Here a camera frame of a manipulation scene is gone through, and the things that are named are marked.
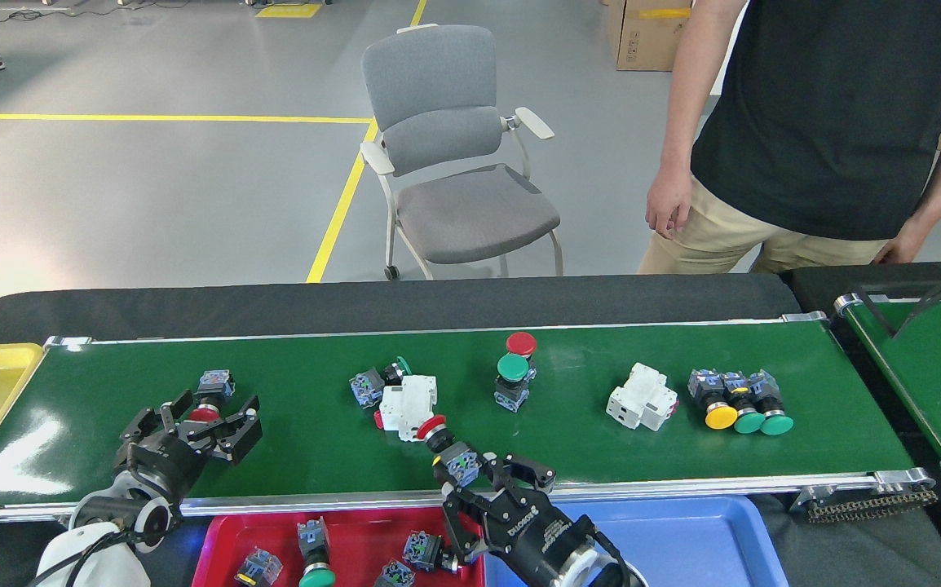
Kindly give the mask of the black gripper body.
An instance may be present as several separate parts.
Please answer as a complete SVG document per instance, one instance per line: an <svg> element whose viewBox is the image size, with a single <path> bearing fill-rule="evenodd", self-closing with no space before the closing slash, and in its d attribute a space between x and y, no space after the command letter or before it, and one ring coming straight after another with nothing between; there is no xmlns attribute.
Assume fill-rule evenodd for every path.
<svg viewBox="0 0 941 587"><path fill-rule="evenodd" d="M493 553L528 586L581 586L596 566L593 524L575 522L548 501L487 516Z"/></svg>
<svg viewBox="0 0 941 587"><path fill-rule="evenodd" d="M176 435L124 435L113 463L113 491L118 497L162 497L172 506L180 505L211 453L208 439L190 443Z"/></svg>

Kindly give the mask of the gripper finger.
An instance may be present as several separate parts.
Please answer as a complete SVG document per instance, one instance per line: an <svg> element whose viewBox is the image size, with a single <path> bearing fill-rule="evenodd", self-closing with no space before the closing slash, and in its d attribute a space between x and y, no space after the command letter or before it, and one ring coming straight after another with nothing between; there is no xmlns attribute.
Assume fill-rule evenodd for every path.
<svg viewBox="0 0 941 587"><path fill-rule="evenodd" d="M185 390L176 400L162 404L157 412L153 412L152 408L144 408L136 413L134 420L120 434L119 450L124 451L130 444L150 438L158 427L164 427L166 434L173 435L180 439L184 446L191 448L186 435L179 432L179 423L192 404L193 394L190 390Z"/></svg>
<svg viewBox="0 0 941 587"><path fill-rule="evenodd" d="M485 553L496 553L497 542L487 523L486 499L471 490L443 482L442 516L454 557L460 564L472 564Z"/></svg>
<svg viewBox="0 0 941 587"><path fill-rule="evenodd" d="M481 472L487 476L492 484L494 495L486 497L478 493L478 504L486 501L499 501L506 504L513 501L523 504L523 497L529 490L550 493L555 482L555 473L552 467L537 463L518 453L485 453L482 456Z"/></svg>
<svg viewBox="0 0 941 587"><path fill-rule="evenodd" d="M262 438L259 397L251 396L239 412L221 417L209 405L192 410L192 448L203 457L220 458L236 466Z"/></svg>

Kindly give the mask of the person's right hand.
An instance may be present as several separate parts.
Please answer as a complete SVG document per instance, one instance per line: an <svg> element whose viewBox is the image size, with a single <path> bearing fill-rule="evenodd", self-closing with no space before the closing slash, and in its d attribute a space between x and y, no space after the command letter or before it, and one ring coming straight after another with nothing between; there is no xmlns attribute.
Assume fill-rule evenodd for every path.
<svg viewBox="0 0 941 587"><path fill-rule="evenodd" d="M691 210L693 181L684 168L660 168L647 194L645 219L651 230L673 239L686 226Z"/></svg>

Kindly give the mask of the person's left hand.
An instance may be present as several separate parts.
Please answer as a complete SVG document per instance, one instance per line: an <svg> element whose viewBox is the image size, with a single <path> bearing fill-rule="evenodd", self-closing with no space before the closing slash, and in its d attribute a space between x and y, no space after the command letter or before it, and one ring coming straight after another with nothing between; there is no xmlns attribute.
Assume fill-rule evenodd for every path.
<svg viewBox="0 0 941 587"><path fill-rule="evenodd" d="M919 254L919 250L930 236L937 220L921 218L918 215L910 217L900 228L895 237L889 239L873 257L872 264L902 264L911 263Z"/></svg>

